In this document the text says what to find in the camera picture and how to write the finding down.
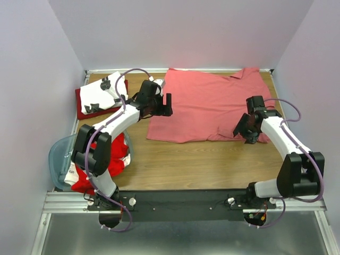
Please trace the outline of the pink polo shirt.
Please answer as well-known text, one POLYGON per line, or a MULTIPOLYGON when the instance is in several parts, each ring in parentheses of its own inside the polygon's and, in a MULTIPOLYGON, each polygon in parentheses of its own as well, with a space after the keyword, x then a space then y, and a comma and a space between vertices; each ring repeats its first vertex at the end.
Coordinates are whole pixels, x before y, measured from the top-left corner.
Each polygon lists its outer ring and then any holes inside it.
POLYGON ((174 143, 241 141, 233 130, 247 113, 246 99, 272 97, 257 67, 230 76, 169 69, 164 93, 172 95, 173 114, 152 117, 147 139, 174 143))

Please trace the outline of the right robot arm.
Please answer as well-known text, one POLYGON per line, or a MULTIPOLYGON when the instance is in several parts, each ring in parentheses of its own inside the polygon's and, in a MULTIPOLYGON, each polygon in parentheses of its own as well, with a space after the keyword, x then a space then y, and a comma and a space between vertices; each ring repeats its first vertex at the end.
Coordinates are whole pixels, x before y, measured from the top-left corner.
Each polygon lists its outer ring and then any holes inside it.
POLYGON ((246 99, 248 111, 242 115, 233 135, 240 135, 246 144, 255 144, 265 134, 283 163, 276 178, 248 185, 245 204, 257 208, 269 198, 292 198, 306 203, 321 200, 325 189, 323 154, 305 146, 288 128, 288 120, 276 109, 267 108, 265 102, 262 96, 246 99))

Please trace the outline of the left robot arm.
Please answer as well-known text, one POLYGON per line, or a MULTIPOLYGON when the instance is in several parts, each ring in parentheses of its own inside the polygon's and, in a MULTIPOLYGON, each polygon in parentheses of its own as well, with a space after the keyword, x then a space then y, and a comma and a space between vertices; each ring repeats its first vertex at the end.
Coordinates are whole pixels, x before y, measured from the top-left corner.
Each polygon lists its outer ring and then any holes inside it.
POLYGON ((164 93, 164 79, 144 80, 140 90, 121 108, 96 125, 83 125, 73 147, 71 161, 81 168, 99 203, 107 210, 120 204, 119 191, 109 173, 112 142, 129 126, 141 119, 153 116, 172 115, 172 95, 164 93))

